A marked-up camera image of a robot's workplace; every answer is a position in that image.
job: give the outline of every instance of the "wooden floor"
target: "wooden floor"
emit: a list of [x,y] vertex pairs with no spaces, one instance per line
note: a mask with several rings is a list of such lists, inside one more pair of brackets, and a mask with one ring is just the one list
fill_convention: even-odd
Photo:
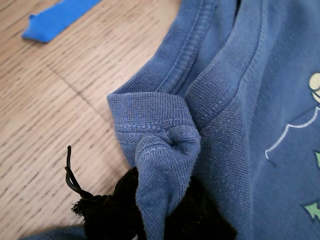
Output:
[[102,0],[48,44],[21,39],[57,0],[0,1],[0,239],[81,219],[65,183],[67,146],[80,185],[113,190],[128,166],[106,95],[156,51],[178,0]]

